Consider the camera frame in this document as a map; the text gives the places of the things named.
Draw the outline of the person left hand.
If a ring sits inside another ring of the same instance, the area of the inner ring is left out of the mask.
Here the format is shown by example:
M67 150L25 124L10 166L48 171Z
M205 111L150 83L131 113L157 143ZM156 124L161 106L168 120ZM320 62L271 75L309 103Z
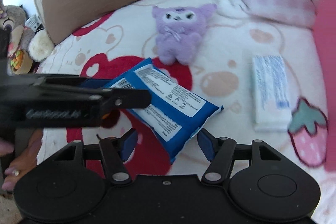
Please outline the person left hand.
M43 130L33 131L25 150L16 157L5 170L5 180L2 190L11 192L15 184L29 171L37 166L37 155L42 146Z

